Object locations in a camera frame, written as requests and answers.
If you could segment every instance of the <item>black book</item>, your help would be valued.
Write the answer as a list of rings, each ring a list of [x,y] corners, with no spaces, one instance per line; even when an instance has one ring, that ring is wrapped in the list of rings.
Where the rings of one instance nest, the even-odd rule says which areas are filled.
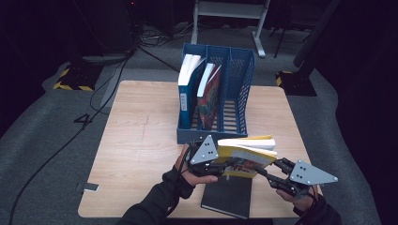
[[[251,178],[220,176],[218,182],[205,186],[201,206],[235,218],[249,218],[251,196]]]

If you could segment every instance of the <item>cable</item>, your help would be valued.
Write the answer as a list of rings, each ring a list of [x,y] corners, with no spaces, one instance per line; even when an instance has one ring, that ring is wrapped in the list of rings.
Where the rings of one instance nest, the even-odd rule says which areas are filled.
[[[100,110],[96,109],[96,108],[93,106],[93,104],[92,104],[92,100],[93,100],[93,97],[96,95],[96,93],[97,93],[108,81],[110,81],[110,80],[114,77],[114,75],[116,74],[117,68],[118,68],[121,64],[122,64],[122,63],[120,62],[119,65],[116,66],[116,68],[115,68],[114,73],[112,74],[112,76],[111,76],[110,78],[108,78],[108,80],[106,80],[106,81],[93,93],[93,95],[91,96],[91,98],[90,98],[90,107],[91,107],[91,109],[93,109],[94,111],[99,112],[99,113],[102,113],[102,114],[106,114],[106,115],[108,114],[108,113],[106,113],[106,112],[101,112]]]
[[[311,189],[313,190],[313,193],[315,193],[315,188],[314,186],[311,186]],[[302,220],[304,219],[305,215],[307,215],[308,212],[310,212],[317,204],[318,204],[318,200],[316,199],[316,197],[311,194],[310,192],[307,193],[307,195],[313,199],[313,203],[311,204],[310,208],[307,210],[307,212],[305,212],[304,215],[302,215],[298,221],[295,223],[295,225],[299,225],[302,223]]]
[[[202,20],[202,18],[204,18],[203,16],[202,17],[199,17],[198,18],[198,22],[200,21],[200,20]],[[191,27],[193,25],[193,22],[191,22],[190,24],[188,24],[187,26],[185,26],[180,32],[178,32],[177,34],[175,34],[175,36],[182,36],[182,37],[185,37],[185,36],[187,36],[187,35],[192,35],[192,33],[189,33],[189,34],[184,34],[184,35],[181,35],[185,30],[187,30],[189,27]]]
[[[60,149],[58,149],[52,156],[50,156],[31,176],[30,178],[26,181],[26,183],[23,185],[23,188],[21,188],[20,192],[17,195],[17,198],[14,201],[14,204],[12,205],[11,211],[9,213],[9,221],[8,225],[12,225],[12,220],[15,214],[15,209],[17,207],[18,201],[23,195],[23,192],[26,190],[30,182],[38,175],[38,173],[41,172],[41,170],[53,159],[55,158],[62,150],[64,150],[89,124],[93,122],[93,119],[97,117],[97,115],[100,113],[100,111],[106,106],[106,104],[111,100],[112,96],[114,95],[117,84],[120,82],[120,78],[123,72],[124,66],[127,64],[130,58],[126,59],[126,61],[123,63],[122,68],[120,69],[119,76],[117,78],[116,86],[114,90],[112,91],[112,94],[108,97],[106,102],[100,107],[100,109],[91,117],[88,119],[86,123],[83,124],[82,128],[80,128],[73,136],[70,138]]]
[[[145,47],[157,47],[164,45],[170,40],[171,39],[165,35],[158,35],[154,30],[145,30],[143,34],[140,36],[139,45]]]
[[[179,164],[179,168],[178,168],[178,178],[176,180],[176,191],[175,191],[175,200],[173,203],[173,206],[169,208],[169,210],[167,211],[167,217],[173,213],[173,211],[176,209],[176,207],[178,206],[179,203],[179,191],[181,188],[181,179],[182,179],[182,168],[184,166],[185,163],[185,158],[187,158],[187,155],[189,154],[189,152],[191,151],[191,145],[188,147],[188,149],[186,150],[184,157],[181,159],[181,163]]]
[[[115,58],[115,59],[91,60],[91,59],[86,59],[86,58],[83,57],[83,60],[88,65],[91,65],[91,66],[105,67],[105,66],[109,66],[109,65],[112,65],[112,64],[116,64],[116,63],[122,63],[127,58],[129,58],[131,54],[132,54],[132,52],[125,54],[123,57]]]
[[[158,56],[152,54],[151,52],[148,52],[147,50],[143,49],[141,46],[139,46],[138,48],[140,48],[140,50],[142,50],[144,53],[149,54],[150,56],[158,59],[159,61],[161,61],[164,65],[166,65],[167,67],[171,68],[172,70],[179,72],[179,70],[175,67],[173,67],[171,64],[164,62],[163,60],[161,60]]]

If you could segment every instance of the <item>hand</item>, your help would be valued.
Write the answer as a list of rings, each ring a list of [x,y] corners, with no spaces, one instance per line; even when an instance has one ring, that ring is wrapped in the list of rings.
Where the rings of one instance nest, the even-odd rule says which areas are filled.
[[[311,205],[313,205],[314,200],[307,195],[298,200],[280,189],[277,189],[276,193],[279,194],[285,201],[292,203],[301,212],[307,212]],[[315,198],[318,200],[317,186],[313,186],[313,188],[310,188],[310,193],[314,195]]]
[[[182,167],[182,176],[185,178],[185,180],[187,180],[188,183],[190,183],[191,186],[196,186],[198,184],[209,184],[209,183],[213,183],[213,182],[217,182],[218,178],[217,176],[213,176],[213,175],[208,175],[208,176],[195,176],[192,173],[190,173],[188,171],[188,166],[187,166],[187,162],[184,160],[184,155],[185,152],[188,149],[188,145],[184,144],[184,147],[182,148],[181,151],[181,155],[179,155],[179,157],[176,159],[176,164],[175,167],[177,170],[179,170],[179,166],[181,165],[181,162],[184,162],[184,165]]]

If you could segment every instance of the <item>person's left hand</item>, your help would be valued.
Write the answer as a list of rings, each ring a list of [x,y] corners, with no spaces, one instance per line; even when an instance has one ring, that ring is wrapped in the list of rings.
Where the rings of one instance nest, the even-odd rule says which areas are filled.
[[[217,182],[218,181],[217,176],[207,175],[207,176],[198,177],[188,171],[187,162],[183,159],[188,147],[189,146],[187,144],[184,144],[181,154],[176,159],[176,164],[175,164],[175,167],[178,170],[179,166],[181,165],[181,162],[182,161],[184,162],[184,165],[182,167],[182,176],[185,178],[185,180],[187,180],[187,182],[193,187],[198,184],[209,184],[209,183]]]

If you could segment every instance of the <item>wooden table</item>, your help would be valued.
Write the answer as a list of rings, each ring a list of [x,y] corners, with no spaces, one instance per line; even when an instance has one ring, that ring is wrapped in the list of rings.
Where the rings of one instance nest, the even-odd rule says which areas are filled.
[[[175,82],[124,81],[119,87],[79,207],[84,218],[119,218],[172,169],[182,145],[176,143],[179,102]],[[249,136],[273,134],[278,158],[310,162],[283,89],[252,86],[246,120]],[[276,166],[268,172],[285,178]],[[180,201],[170,218],[229,218],[200,207],[205,185]],[[291,203],[269,187],[265,177],[253,179],[250,218],[292,218]]]

